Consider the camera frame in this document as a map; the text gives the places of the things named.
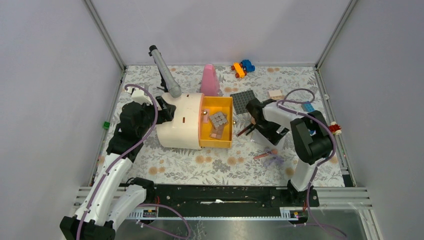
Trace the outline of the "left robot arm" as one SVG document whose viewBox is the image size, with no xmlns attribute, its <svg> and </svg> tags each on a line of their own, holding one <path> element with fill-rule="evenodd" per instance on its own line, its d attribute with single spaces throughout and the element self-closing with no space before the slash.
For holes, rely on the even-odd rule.
<svg viewBox="0 0 424 240">
<path fill-rule="evenodd" d="M 74 216 L 65 216 L 59 228 L 67 240 L 113 240 L 116 232 L 138 204 L 155 200 L 153 182 L 136 178 L 116 203 L 112 203 L 124 175 L 133 165 L 143 142 L 156 125 L 170 122 L 177 107 L 161 96 L 153 97 L 143 87 L 148 100 L 133 97 L 119 115 L 113 137 L 97 180 Z"/>
</svg>

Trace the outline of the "pink square compact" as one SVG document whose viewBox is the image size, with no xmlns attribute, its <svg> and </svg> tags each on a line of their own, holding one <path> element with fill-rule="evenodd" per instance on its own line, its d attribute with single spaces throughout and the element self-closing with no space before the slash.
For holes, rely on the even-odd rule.
<svg viewBox="0 0 424 240">
<path fill-rule="evenodd" d="M 202 112 L 202 122 L 205 123 L 205 124 L 207 124 L 208 121 L 209 121 L 209 111 L 205 109 Z"/>
</svg>

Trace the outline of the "cream round drawer organizer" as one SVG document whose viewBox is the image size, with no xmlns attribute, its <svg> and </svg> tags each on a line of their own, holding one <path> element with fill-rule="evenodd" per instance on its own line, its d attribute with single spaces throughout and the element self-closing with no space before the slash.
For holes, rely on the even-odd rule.
<svg viewBox="0 0 424 240">
<path fill-rule="evenodd" d="M 202 93 L 183 93 L 178 98 L 164 93 L 161 97 L 167 104 L 176 107 L 171 121 L 156 125 L 157 137 L 163 147 L 193 150 L 232 147 L 232 97 L 205 96 Z M 211 137 L 214 127 L 205 118 L 218 112 L 225 115 L 227 123 L 222 133 Z"/>
</svg>

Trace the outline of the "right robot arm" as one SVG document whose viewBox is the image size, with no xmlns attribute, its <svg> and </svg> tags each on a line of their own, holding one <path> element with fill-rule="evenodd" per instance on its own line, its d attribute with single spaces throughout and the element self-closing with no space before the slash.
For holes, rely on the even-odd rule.
<svg viewBox="0 0 424 240">
<path fill-rule="evenodd" d="M 258 140 L 269 146 L 277 146 L 280 140 L 291 133 L 295 153 L 299 158 L 294 175 L 288 182 L 287 201 L 293 206 L 306 199 L 306 190 L 318 171 L 318 166 L 331 159 L 337 144 L 323 114 L 314 110 L 309 113 L 295 111 L 283 106 L 283 101 L 268 99 L 250 100 L 246 109 L 254 119 L 253 127 Z"/>
</svg>

